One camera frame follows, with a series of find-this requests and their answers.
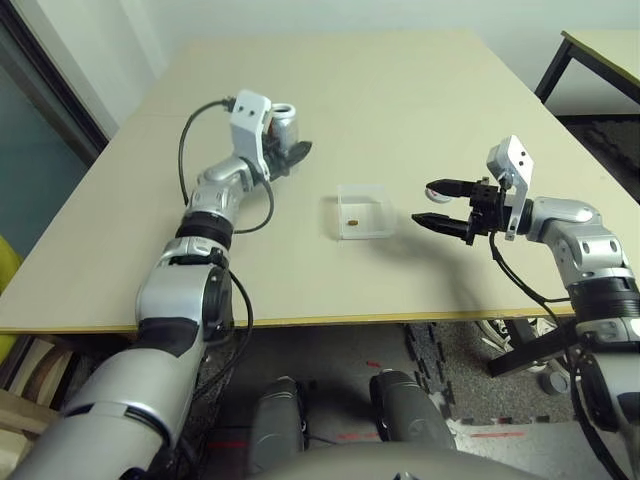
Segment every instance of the transparent container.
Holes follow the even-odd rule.
[[[396,217],[383,185],[339,185],[340,238],[386,238],[395,232]]]

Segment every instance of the wire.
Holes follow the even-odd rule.
[[[180,191],[182,192],[182,200],[185,205],[189,204],[189,195],[187,194],[187,187],[184,183],[184,167],[183,167],[183,157],[184,157],[184,144],[187,139],[187,133],[189,133],[189,128],[191,128],[191,124],[193,121],[198,118],[198,116],[209,110],[213,107],[225,107],[229,110],[229,107],[233,105],[233,99],[225,98],[224,100],[216,100],[215,102],[209,102],[200,108],[198,108],[195,112],[189,115],[187,119],[187,123],[184,124],[184,128],[182,129],[182,134],[180,135],[180,141],[178,142],[178,180],[180,180]]]
[[[180,466],[181,466],[180,458],[182,457],[184,457],[185,460],[187,460],[187,464],[189,466],[187,474],[184,475],[182,478],[189,478],[189,479],[197,478],[198,477],[198,457],[196,456],[195,450],[189,444],[189,442],[187,442],[184,436],[178,439],[177,447],[182,455],[179,456],[178,459],[176,460],[175,478],[179,478]]]
[[[242,339],[242,342],[240,342],[240,345],[238,345],[238,348],[236,348],[236,351],[234,352],[233,356],[227,361],[227,363],[224,364],[224,366],[220,369],[220,371],[216,373],[213,377],[211,377],[209,380],[207,380],[205,383],[203,383],[198,389],[196,389],[195,393],[193,394],[194,401],[198,400],[203,395],[205,395],[209,390],[211,390],[211,388],[213,388],[213,386],[216,383],[218,383],[220,380],[224,378],[224,376],[227,374],[229,370],[231,370],[233,367],[235,367],[238,364],[238,362],[240,361],[240,358],[242,357],[242,354],[244,353],[244,351],[247,348],[247,345],[249,344],[249,340],[251,339],[251,333],[253,332],[253,307],[251,306],[251,299],[249,298],[249,294],[245,290],[242,283],[240,283],[240,280],[238,280],[238,277],[236,277],[231,270],[228,270],[228,272],[229,272],[229,275],[231,276],[231,280],[233,281],[233,283],[236,284],[236,287],[238,287],[238,290],[240,290],[240,294],[242,295],[242,298],[244,299],[244,303],[247,306],[247,332],[245,333],[245,336]]]
[[[237,233],[237,234],[243,234],[243,233],[251,233],[251,232],[257,232],[258,230],[260,230],[262,227],[264,227],[267,223],[269,223],[271,221],[271,217],[273,217],[273,212],[275,210],[276,204],[275,204],[275,200],[273,198],[273,190],[271,189],[271,185],[269,185],[269,182],[267,181],[266,178],[264,178],[264,175],[261,175],[260,173],[258,173],[258,171],[256,170],[256,167],[248,160],[239,157],[240,160],[242,160],[244,163],[247,164],[247,167],[249,168],[249,171],[251,171],[251,176],[255,179],[257,178],[258,181],[262,184],[262,186],[264,187],[264,189],[267,191],[267,196],[269,197],[269,212],[267,213],[267,217],[262,221],[262,223],[260,225],[256,225],[253,228],[247,228],[244,230],[235,230],[233,233]]]
[[[593,425],[589,422],[589,418],[582,407],[582,401],[580,400],[580,394],[578,393],[578,386],[576,384],[576,375],[580,370],[578,363],[579,362],[576,362],[575,367],[571,369],[571,403],[573,404],[573,410],[578,418],[578,423],[580,424],[582,433],[587,438],[587,442],[589,443],[591,450],[593,450],[596,458],[600,461],[611,478],[614,480],[629,480],[614,460],[611,452],[609,452],[609,449],[602,441],[600,435],[598,435],[596,429],[593,428]]]
[[[545,308],[544,305],[542,305],[543,303],[568,302],[570,300],[569,297],[564,297],[564,298],[543,297],[542,295],[538,294],[534,289],[529,287],[526,283],[524,283],[524,281],[511,269],[511,267],[509,267],[504,257],[500,253],[500,250],[498,250],[498,247],[496,245],[495,231],[489,234],[489,247],[491,248],[491,255],[493,256],[493,259],[496,261],[496,263],[498,264],[500,269],[504,272],[504,274],[507,277],[509,277],[509,279],[513,283],[515,283],[518,286],[518,288],[520,288],[520,290],[522,290],[529,298],[531,298],[534,302],[536,302],[541,307]]]

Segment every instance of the table leg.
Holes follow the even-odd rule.
[[[563,322],[555,330],[545,333],[514,350],[491,360],[487,366],[492,377],[515,373],[531,366],[535,360],[549,360],[562,354],[565,346],[577,343],[576,320]]]
[[[571,42],[564,39],[560,44],[560,48],[558,48],[555,57],[551,60],[549,68],[544,72],[542,80],[540,80],[540,83],[536,87],[535,94],[542,103],[547,101],[549,95],[551,95],[551,92],[558,83],[558,80],[560,80],[560,77],[567,68],[567,65],[569,65],[569,61],[571,60],[571,56],[569,55],[570,49]]]

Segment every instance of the beige table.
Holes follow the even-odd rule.
[[[473,34],[465,31],[255,37],[199,41],[172,63],[78,186],[0,299],[0,331],[131,331],[138,286],[180,222],[178,138],[190,112],[250,88],[298,109],[310,156],[273,184],[271,224],[234,237],[231,266],[257,325],[521,316],[540,312],[490,258],[409,220],[458,218],[463,200],[429,202],[427,181],[488,175],[489,149],[517,134],[536,161],[532,196],[596,205],[640,261],[635,203]],[[230,153],[228,115],[193,125],[188,185]],[[339,184],[384,184],[398,213],[386,240],[337,240]],[[266,195],[241,208],[260,221]],[[504,255],[547,296],[564,291],[543,245],[523,238]],[[559,312],[570,311],[558,306]],[[243,324],[245,308],[234,297]]]
[[[571,59],[640,103],[640,30],[569,30],[562,36],[562,44],[536,88],[543,103]]]

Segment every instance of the silver robot arm segment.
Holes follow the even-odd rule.
[[[292,106],[272,108],[246,90],[228,106],[234,151],[199,175],[175,238],[140,287],[137,341],[96,370],[13,479],[146,478],[176,447],[207,345],[233,328],[229,249],[240,203],[311,148],[297,140]]]
[[[640,293],[622,245],[603,226],[600,213],[591,205],[546,197],[532,201],[522,196],[530,184],[533,160],[516,137],[494,147],[487,166],[500,188],[490,185],[488,178],[427,184],[427,189],[440,195],[468,197],[472,207],[468,221],[434,213],[414,214],[412,218],[425,228],[459,237],[468,245],[476,235],[505,232],[507,240],[516,234],[526,235],[528,240],[551,249],[576,314],[575,333],[582,354],[575,371],[580,376],[582,402],[597,427],[621,434],[637,478]],[[511,186],[516,187],[515,196],[506,193]],[[581,424],[593,446],[599,439],[593,438],[595,434],[587,431],[584,422]],[[608,460],[603,463],[612,467]]]

